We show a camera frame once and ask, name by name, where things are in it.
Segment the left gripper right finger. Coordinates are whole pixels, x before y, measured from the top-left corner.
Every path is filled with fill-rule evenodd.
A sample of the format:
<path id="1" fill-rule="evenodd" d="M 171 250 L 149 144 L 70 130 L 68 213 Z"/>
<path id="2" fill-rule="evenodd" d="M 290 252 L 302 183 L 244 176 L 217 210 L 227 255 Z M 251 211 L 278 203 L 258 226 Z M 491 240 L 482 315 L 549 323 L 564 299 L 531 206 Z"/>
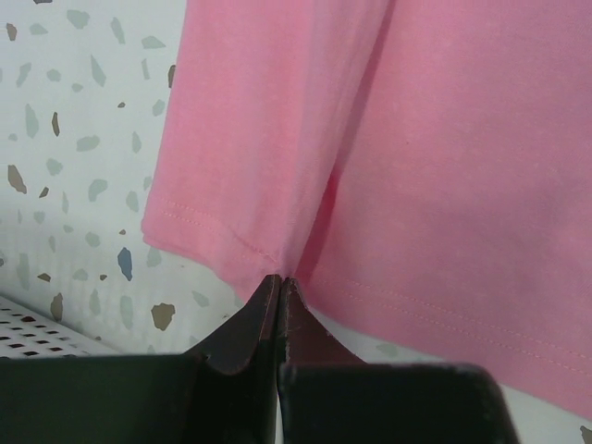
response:
<path id="1" fill-rule="evenodd" d="M 369 364 L 284 282 L 277 389 L 287 443 L 516 443 L 500 387 L 470 364 Z"/>

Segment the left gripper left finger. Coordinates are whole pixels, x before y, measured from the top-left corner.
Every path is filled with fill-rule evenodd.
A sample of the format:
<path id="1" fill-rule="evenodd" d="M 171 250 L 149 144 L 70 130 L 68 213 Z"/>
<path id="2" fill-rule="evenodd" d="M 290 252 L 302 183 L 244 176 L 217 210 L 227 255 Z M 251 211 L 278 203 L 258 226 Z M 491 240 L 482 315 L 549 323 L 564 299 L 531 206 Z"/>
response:
<path id="1" fill-rule="evenodd" d="M 5 443 L 272 443 L 282 280 L 182 353 L 1 358 Z"/>

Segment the pink t-shirt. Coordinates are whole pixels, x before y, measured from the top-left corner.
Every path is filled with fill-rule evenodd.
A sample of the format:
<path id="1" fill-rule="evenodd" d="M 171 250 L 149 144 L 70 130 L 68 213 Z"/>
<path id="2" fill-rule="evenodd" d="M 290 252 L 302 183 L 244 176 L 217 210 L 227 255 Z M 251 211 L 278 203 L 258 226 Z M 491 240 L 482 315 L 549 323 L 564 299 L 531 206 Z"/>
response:
<path id="1" fill-rule="evenodd" d="M 591 414 L 591 5 L 190 1 L 151 246 Z"/>

